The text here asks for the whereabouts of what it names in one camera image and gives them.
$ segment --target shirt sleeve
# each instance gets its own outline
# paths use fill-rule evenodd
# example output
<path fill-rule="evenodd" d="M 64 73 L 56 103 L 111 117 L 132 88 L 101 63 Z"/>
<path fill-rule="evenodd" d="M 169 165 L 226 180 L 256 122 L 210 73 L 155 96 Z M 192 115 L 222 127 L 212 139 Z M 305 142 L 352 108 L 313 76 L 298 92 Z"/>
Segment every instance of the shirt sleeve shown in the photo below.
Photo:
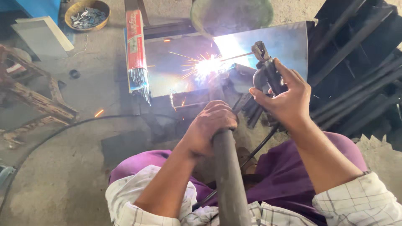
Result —
<path fill-rule="evenodd" d="M 402 225 L 402 206 L 373 172 L 314 196 L 329 226 Z"/>
<path fill-rule="evenodd" d="M 121 209 L 122 214 L 115 222 L 116 226 L 180 226 L 176 218 L 158 216 L 127 202 Z"/>

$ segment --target black cable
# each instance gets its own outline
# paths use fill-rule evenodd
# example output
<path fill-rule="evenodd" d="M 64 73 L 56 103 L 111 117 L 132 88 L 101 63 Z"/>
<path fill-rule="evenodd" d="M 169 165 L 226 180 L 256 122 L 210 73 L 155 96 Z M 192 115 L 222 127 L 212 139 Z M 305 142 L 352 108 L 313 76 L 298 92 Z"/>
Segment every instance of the black cable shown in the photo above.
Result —
<path fill-rule="evenodd" d="M 1 214 L 1 212 L 3 211 L 3 206 L 4 206 L 4 204 L 6 203 L 6 198 L 7 198 L 8 192 L 9 192 L 9 190 L 10 190 L 10 188 L 11 188 L 11 184 L 13 183 L 14 178 L 15 178 L 15 176 L 17 175 L 17 173 L 18 173 L 20 167 L 22 166 L 22 164 L 24 164 L 24 162 L 25 162 L 26 159 L 29 157 L 29 155 L 32 154 L 32 152 L 35 151 L 40 145 L 44 144 L 46 141 L 50 140 L 51 138 L 53 138 L 53 137 L 59 135 L 60 133 L 62 133 L 62 132 L 65 131 L 66 129 L 69 129 L 69 128 L 72 128 L 72 127 L 76 127 L 76 126 L 78 126 L 78 125 L 81 125 L 81 124 L 84 124 L 84 123 L 87 123 L 87 122 L 90 122 L 90 121 L 96 121 L 96 120 L 101 120 L 101 119 L 112 119 L 112 118 L 129 118 L 129 117 L 137 117 L 137 116 L 141 116 L 141 115 L 143 115 L 143 114 L 136 114 L 136 115 L 107 115 L 107 116 L 102 116 L 102 117 L 97 117 L 97 118 L 82 120 L 82 121 L 76 122 L 76 123 L 74 123 L 74 124 L 71 124 L 71 125 L 68 125 L 68 126 L 66 126 L 66 127 L 63 127 L 63 128 L 61 128 L 61 129 L 59 129 L 58 131 L 54 132 L 53 134 L 51 134 L 50 136 L 46 137 L 44 140 L 42 140 L 41 142 L 39 142 L 38 144 L 36 144 L 35 146 L 33 146 L 31 149 L 29 149 L 29 151 L 28 151 L 28 153 L 27 153 L 27 155 L 26 155 L 26 158 L 25 158 L 21 163 L 19 163 L 19 164 L 17 165 L 17 167 L 16 167 L 16 169 L 15 169 L 15 172 L 14 172 L 14 174 L 12 175 L 12 178 L 11 178 L 11 180 L 10 180 L 10 183 L 8 184 L 7 190 L 6 190 L 5 194 L 4 194 L 3 203 L 2 203 L 2 205 L 1 205 L 1 207 L 0 207 L 0 214 Z M 175 121 L 178 121 L 178 119 L 176 119 L 176 118 L 174 118 L 174 117 L 171 117 L 171 116 L 168 116 L 168 115 L 162 115 L 162 114 L 154 114 L 154 115 L 155 115 L 155 116 L 165 117 L 165 118 L 169 118 L 169 119 L 173 119 L 173 120 L 175 120 Z"/>
<path fill-rule="evenodd" d="M 276 124 L 269 134 L 265 137 L 265 139 L 254 149 L 252 153 L 247 157 L 246 161 L 240 166 L 242 168 L 247 162 L 249 162 L 255 154 L 271 139 L 271 137 L 275 134 L 275 132 L 278 130 L 280 124 Z M 196 209 L 200 208 L 202 205 L 204 205 L 208 200 L 210 200 L 214 195 L 216 194 L 216 189 L 213 190 L 208 196 L 206 196 L 203 200 L 197 202 L 196 204 L 193 205 L 193 211 Z"/>

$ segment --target purple pants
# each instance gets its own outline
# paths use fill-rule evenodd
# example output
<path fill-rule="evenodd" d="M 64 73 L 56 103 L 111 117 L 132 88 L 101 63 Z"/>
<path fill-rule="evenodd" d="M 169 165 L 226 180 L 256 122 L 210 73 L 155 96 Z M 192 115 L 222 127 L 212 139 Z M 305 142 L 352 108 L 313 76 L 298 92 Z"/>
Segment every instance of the purple pants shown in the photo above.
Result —
<path fill-rule="evenodd" d="M 331 142 L 360 170 L 367 171 L 358 147 L 347 137 L 324 132 Z M 162 166 L 171 153 L 170 150 L 155 150 L 134 155 L 121 162 L 111 173 L 109 184 L 134 175 L 148 165 Z M 325 218 L 312 206 L 316 194 L 301 161 L 293 140 L 271 148 L 260 156 L 255 174 L 264 179 L 246 192 L 248 203 L 264 201 L 272 206 L 282 207 L 299 213 L 318 225 L 326 225 Z M 190 177 L 197 191 L 197 201 L 204 199 L 213 190 Z M 205 205 L 216 206 L 217 197 Z"/>

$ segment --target man's right hand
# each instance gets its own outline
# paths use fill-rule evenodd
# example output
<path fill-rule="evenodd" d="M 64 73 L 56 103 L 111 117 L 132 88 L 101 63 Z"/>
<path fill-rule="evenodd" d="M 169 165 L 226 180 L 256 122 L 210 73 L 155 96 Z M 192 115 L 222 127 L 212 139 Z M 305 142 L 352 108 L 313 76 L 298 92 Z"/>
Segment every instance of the man's right hand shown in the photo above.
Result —
<path fill-rule="evenodd" d="M 267 97 L 256 88 L 250 88 L 249 92 L 257 103 L 271 112 L 288 130 L 297 129 L 303 123 L 311 121 L 311 87 L 297 71 L 285 67 L 278 58 L 274 58 L 274 63 L 289 90 L 273 98 Z"/>

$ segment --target metal sheet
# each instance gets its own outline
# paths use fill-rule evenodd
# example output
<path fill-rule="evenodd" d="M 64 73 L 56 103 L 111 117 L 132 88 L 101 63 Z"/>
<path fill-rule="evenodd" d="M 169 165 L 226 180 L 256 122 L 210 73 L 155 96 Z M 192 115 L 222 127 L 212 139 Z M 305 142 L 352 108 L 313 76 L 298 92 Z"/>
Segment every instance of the metal sheet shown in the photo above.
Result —
<path fill-rule="evenodd" d="M 200 35 L 173 39 L 169 42 L 164 42 L 163 40 L 145 41 L 145 56 L 151 97 L 208 88 L 208 83 L 200 84 L 194 80 L 193 76 L 182 79 L 182 76 L 189 72 L 183 71 L 188 69 L 189 66 L 182 66 L 186 64 L 185 61 L 188 58 L 169 52 L 194 59 L 201 57 L 200 54 L 219 54 L 213 41 Z"/>
<path fill-rule="evenodd" d="M 306 22 L 244 31 L 214 38 L 223 58 L 251 52 L 256 41 L 263 41 L 269 55 L 277 57 L 288 68 L 295 69 L 307 80 L 308 44 Z M 233 63 L 256 68 L 254 55 L 231 60 Z"/>

